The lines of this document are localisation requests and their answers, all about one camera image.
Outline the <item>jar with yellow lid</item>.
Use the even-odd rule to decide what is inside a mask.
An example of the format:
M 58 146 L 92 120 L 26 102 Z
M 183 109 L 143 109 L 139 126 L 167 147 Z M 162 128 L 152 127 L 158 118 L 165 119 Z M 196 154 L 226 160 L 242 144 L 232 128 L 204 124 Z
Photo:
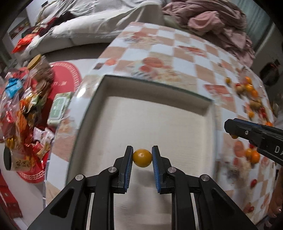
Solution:
M 51 86 L 54 82 L 54 71 L 45 56 L 35 56 L 27 66 L 28 80 L 33 90 L 39 86 Z

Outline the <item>white shallow box tray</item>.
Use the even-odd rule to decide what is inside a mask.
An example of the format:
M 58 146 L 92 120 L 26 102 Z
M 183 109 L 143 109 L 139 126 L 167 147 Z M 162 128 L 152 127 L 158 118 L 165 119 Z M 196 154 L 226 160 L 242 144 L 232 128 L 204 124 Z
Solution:
M 158 146 L 184 173 L 213 176 L 215 135 L 211 99 L 160 83 L 106 76 L 82 121 L 67 178 L 99 174 L 127 146 Z M 171 196 L 157 192 L 152 166 L 133 165 L 127 193 L 114 196 L 114 224 L 115 229 L 171 228 Z

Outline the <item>pile of snack packets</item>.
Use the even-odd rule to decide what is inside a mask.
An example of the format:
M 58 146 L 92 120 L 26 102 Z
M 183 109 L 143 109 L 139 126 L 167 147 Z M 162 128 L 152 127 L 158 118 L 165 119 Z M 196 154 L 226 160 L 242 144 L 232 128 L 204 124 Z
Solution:
M 6 170 L 29 172 L 34 152 L 42 158 L 49 152 L 51 140 L 48 130 L 40 130 L 41 113 L 51 86 L 32 89 L 28 80 L 29 70 L 12 70 L 5 76 L 5 88 L 1 96 L 1 133 L 5 144 L 3 160 Z

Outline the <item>grey sofa cover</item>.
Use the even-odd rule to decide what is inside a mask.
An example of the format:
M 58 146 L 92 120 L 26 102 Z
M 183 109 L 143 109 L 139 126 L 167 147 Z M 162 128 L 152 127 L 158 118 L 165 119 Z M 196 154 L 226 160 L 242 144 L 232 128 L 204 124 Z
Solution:
M 67 19 L 35 36 L 22 57 L 114 40 L 131 22 L 163 25 L 161 1 L 53 1 L 38 15 L 36 25 L 46 29 L 52 19 Z

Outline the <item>pink clothes pile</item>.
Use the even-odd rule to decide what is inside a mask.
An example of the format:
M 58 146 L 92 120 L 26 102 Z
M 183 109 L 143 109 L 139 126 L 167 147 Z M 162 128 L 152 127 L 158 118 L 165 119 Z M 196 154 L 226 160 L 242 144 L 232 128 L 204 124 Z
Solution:
M 206 37 L 241 64 L 252 66 L 255 51 L 246 33 L 246 15 L 237 5 L 229 1 L 172 1 L 162 11 L 179 27 Z

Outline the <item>large orange mandarin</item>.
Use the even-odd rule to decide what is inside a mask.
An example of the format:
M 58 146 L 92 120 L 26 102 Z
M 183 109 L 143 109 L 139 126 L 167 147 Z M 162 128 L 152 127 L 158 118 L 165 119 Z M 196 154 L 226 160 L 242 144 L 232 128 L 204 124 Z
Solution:
M 251 164 L 257 164 L 260 161 L 261 155 L 256 151 L 252 151 L 251 157 L 250 157 L 250 163 Z

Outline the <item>yellow cherry tomato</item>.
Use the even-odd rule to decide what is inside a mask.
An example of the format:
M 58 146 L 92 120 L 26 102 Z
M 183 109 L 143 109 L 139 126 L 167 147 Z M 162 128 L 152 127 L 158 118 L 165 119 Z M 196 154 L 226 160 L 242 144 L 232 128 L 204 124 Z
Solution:
M 152 154 L 146 149 L 138 149 L 133 154 L 133 162 L 138 167 L 148 167 L 152 162 Z

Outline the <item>green tissue packet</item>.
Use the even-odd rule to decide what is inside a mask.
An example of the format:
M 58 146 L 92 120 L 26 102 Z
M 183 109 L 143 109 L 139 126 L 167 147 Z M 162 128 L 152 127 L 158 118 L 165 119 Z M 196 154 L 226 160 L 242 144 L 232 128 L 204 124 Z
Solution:
M 67 93 L 57 93 L 55 95 L 47 120 L 49 127 L 57 127 L 60 124 L 72 96 L 73 92 L 71 91 Z

